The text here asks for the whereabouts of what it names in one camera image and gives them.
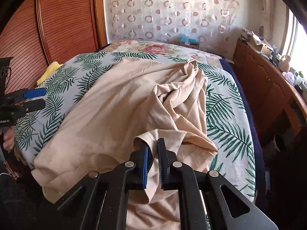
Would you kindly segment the person's left hand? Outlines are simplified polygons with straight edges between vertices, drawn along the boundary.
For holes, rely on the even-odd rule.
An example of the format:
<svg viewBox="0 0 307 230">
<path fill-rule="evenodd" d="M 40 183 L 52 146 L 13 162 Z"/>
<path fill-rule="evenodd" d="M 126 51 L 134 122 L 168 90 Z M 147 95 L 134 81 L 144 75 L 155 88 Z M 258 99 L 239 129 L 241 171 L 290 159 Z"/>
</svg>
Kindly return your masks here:
<svg viewBox="0 0 307 230">
<path fill-rule="evenodd" d="M 15 146 L 15 126 L 9 127 L 3 134 L 3 138 L 3 148 L 4 150 L 10 152 Z"/>
</svg>

